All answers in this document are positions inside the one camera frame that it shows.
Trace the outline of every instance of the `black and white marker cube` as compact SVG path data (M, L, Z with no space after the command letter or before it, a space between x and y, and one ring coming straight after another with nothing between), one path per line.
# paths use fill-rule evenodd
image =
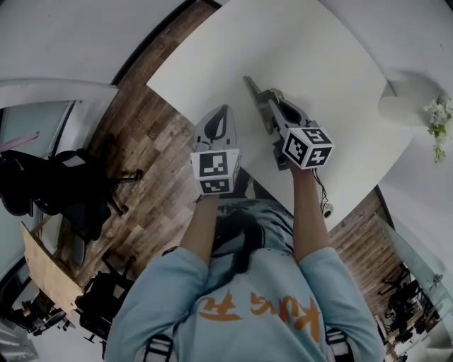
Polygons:
M324 166L335 145L322 128L289 128L283 153L302 170Z
M238 149L191 153L193 175L200 194L233 192L239 173Z

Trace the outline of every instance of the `person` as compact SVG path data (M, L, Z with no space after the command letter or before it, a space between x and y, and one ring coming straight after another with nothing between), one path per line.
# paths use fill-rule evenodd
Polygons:
M314 176L292 175L294 218L258 194L202 197L180 246L127 295L105 360L382 362L376 324L329 247Z

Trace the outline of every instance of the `light blue sweatshirt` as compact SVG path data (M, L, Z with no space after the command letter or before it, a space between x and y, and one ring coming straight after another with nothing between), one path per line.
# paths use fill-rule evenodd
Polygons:
M325 361L328 326L353 341L355 361L382 362L374 320L336 251L327 247L297 264L284 209L224 200L219 216L238 210L263 230L248 270L222 285L243 235L218 248L209 268L181 247L153 259L113 321L105 360L133 362L152 336L174 328L180 362Z

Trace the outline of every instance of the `cable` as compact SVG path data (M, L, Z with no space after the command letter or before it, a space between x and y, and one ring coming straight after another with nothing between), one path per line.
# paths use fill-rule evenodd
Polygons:
M318 170L316 168L314 168L312 170L312 173L313 173L314 179L316 180L318 185L321 186L322 198L321 198L321 204L319 205L319 207L321 207L321 213L324 215L324 209L326 208L326 204L328 203L327 191L326 191L326 188L324 187L323 183L321 182L321 179L319 178Z

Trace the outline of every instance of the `white vase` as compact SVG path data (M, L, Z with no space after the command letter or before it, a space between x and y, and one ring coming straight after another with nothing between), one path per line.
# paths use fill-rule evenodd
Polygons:
M388 122L410 127L429 127L430 114L423 110L428 105L420 104L419 100L413 100L401 96L384 96L379 101L379 113Z

